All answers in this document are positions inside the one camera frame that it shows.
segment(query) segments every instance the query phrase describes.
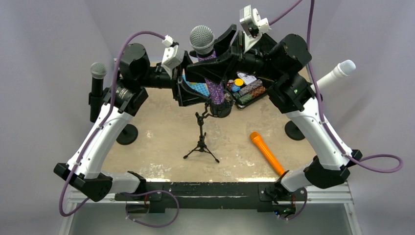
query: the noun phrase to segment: beige tabletop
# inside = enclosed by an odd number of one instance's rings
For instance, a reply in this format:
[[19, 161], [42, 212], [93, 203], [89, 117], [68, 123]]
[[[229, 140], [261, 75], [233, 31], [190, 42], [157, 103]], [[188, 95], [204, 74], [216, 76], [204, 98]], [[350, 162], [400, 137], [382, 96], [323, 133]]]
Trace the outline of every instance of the beige tabletop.
[[220, 160], [208, 153], [193, 152], [183, 159], [199, 140], [195, 112], [203, 104], [179, 107], [171, 90], [147, 89], [148, 99], [131, 124], [138, 138], [131, 145], [115, 143], [103, 170], [134, 171], [146, 179], [191, 182], [260, 181], [277, 178], [270, 164], [249, 135], [257, 131], [285, 170], [311, 161], [315, 155], [307, 140], [294, 141], [284, 132], [289, 119], [281, 114], [268, 97], [243, 110], [236, 106], [225, 118], [208, 117], [203, 125], [206, 145]]

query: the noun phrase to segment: yellow lid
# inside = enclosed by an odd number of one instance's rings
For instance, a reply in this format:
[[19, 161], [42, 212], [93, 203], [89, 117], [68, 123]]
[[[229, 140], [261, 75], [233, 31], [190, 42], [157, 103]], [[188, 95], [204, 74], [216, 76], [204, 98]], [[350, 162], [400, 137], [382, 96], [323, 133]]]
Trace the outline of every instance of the yellow lid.
[[244, 84], [244, 81], [240, 78], [235, 79], [235, 85], [242, 86]]

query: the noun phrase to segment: round black base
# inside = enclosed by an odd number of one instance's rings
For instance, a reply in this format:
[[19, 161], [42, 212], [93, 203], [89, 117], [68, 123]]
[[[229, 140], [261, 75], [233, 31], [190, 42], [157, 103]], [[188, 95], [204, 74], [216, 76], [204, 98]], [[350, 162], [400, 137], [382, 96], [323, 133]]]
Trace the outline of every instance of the round black base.
[[293, 123], [293, 121], [287, 122], [287, 124], [285, 124], [284, 129], [285, 129], [285, 133], [287, 134], [287, 136], [295, 141], [300, 141], [300, 140], [305, 139], [304, 135], [299, 130], [299, 128]]
[[127, 124], [117, 138], [117, 142], [121, 145], [129, 145], [138, 137], [138, 130], [135, 126]]
[[227, 117], [232, 110], [233, 101], [225, 100], [222, 104], [210, 104], [210, 113], [216, 118]]

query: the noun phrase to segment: black mini tripod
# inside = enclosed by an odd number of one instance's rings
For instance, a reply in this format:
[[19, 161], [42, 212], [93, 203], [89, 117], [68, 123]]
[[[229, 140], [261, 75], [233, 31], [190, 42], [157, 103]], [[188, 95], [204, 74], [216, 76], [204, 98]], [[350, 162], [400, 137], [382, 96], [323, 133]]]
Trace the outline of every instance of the black mini tripod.
[[194, 151], [199, 151], [199, 152], [205, 152], [205, 153], [211, 154], [212, 157], [215, 159], [215, 161], [217, 163], [220, 163], [220, 161], [214, 156], [214, 154], [208, 149], [208, 147], [205, 144], [206, 132], [203, 134], [203, 124], [204, 124], [203, 119], [209, 116], [213, 117], [212, 114], [208, 114], [208, 106], [209, 106], [209, 103], [205, 103], [205, 111], [202, 113], [201, 116], [199, 115], [198, 112], [196, 112], [195, 114], [197, 118], [197, 124], [199, 125], [199, 129], [200, 129], [199, 141], [197, 141], [197, 146], [194, 149], [192, 149], [192, 151], [188, 153], [187, 155], [185, 155], [183, 158], [186, 159]]

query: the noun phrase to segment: silver microphone head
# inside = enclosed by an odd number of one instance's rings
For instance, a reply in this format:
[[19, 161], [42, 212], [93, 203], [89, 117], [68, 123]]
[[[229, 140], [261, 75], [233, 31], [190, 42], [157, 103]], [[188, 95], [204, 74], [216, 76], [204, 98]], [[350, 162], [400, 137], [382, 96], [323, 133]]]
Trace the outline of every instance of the silver microphone head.
[[206, 55], [213, 50], [214, 38], [209, 27], [199, 25], [190, 32], [190, 45], [199, 55]]
[[95, 79], [103, 79], [107, 74], [107, 67], [102, 63], [93, 63], [91, 65], [91, 74]]
[[346, 76], [349, 76], [356, 69], [356, 65], [353, 61], [346, 60], [339, 64], [339, 68]]

